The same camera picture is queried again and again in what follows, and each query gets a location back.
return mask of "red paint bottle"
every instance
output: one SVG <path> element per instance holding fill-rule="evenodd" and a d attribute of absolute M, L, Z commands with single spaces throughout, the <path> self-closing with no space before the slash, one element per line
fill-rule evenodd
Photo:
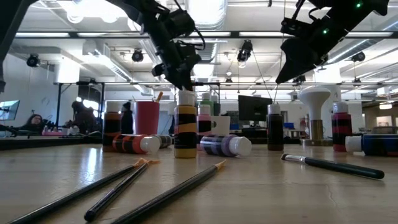
<path fill-rule="evenodd" d="M 348 114 L 348 105 L 343 102 L 333 104 L 333 115 L 331 117 L 333 133 L 333 150 L 346 152 L 346 137 L 353 135 L 351 115 Z"/>

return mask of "person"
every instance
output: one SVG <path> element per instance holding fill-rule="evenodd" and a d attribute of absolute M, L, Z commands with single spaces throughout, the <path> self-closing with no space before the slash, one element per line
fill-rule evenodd
<path fill-rule="evenodd" d="M 80 133 L 86 134 L 96 131 L 96 121 L 93 108 L 86 108 L 82 102 L 74 101 L 72 103 L 74 121 L 70 124 L 71 127 L 78 126 Z"/>
<path fill-rule="evenodd" d="M 26 124 L 24 124 L 22 127 L 20 127 L 20 130 L 24 131 L 33 131 L 36 133 L 42 133 L 44 129 L 44 125 L 42 123 L 43 118 L 39 114 L 32 114 L 29 119 L 26 121 Z"/>
<path fill-rule="evenodd" d="M 121 132 L 122 134 L 132 134 L 132 111 L 131 103 L 127 102 L 122 107 L 122 118 L 121 118 Z"/>

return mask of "computer monitor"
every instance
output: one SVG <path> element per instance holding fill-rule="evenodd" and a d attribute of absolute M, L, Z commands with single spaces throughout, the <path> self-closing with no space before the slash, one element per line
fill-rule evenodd
<path fill-rule="evenodd" d="M 19 107 L 19 100 L 0 102 L 0 121 L 15 120 Z"/>
<path fill-rule="evenodd" d="M 240 121 L 267 121 L 267 107 L 272 99 L 239 95 L 238 103 Z"/>

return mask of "ceiling duct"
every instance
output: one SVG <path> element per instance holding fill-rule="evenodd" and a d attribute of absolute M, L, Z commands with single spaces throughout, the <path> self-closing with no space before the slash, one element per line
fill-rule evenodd
<path fill-rule="evenodd" d="M 377 26 L 374 30 L 382 31 L 396 31 L 398 30 L 398 15 L 393 16 L 387 22 Z M 327 64 L 340 62 L 346 58 L 360 53 L 361 51 L 372 47 L 373 45 L 381 42 L 383 39 L 366 39 L 366 40 L 354 40 L 344 47 L 338 49 L 329 55 L 329 61 Z"/>
<path fill-rule="evenodd" d="M 227 0 L 185 0 L 185 8 L 199 30 L 221 30 L 226 18 Z M 198 51 L 202 61 L 215 61 L 218 44 L 206 44 L 206 49 Z M 215 65 L 195 65 L 193 73 L 200 78 L 210 78 Z"/>
<path fill-rule="evenodd" d="M 111 58 L 111 50 L 106 44 L 97 44 L 94 40 L 87 40 L 83 44 L 83 55 L 91 55 L 95 60 L 110 69 L 115 75 L 121 77 L 127 82 L 139 82 L 133 78 L 130 72 L 120 65 L 117 61 Z M 134 85 L 136 89 L 141 92 L 143 96 L 153 96 L 154 90 L 145 86 Z"/>

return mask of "purple paint bottle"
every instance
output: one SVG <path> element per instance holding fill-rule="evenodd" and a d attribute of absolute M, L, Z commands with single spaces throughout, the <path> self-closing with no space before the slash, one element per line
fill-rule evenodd
<path fill-rule="evenodd" d="M 209 155 L 226 157 L 247 156 L 251 152 L 251 141 L 234 134 L 226 136 L 210 134 L 201 139 L 200 147 Z"/>
<path fill-rule="evenodd" d="M 198 142 L 197 149 L 200 150 L 200 140 L 206 136 L 211 134 L 211 116 L 210 116 L 211 107 L 209 105 L 199 105 L 199 115 L 197 118 L 197 134 L 198 134 Z"/>

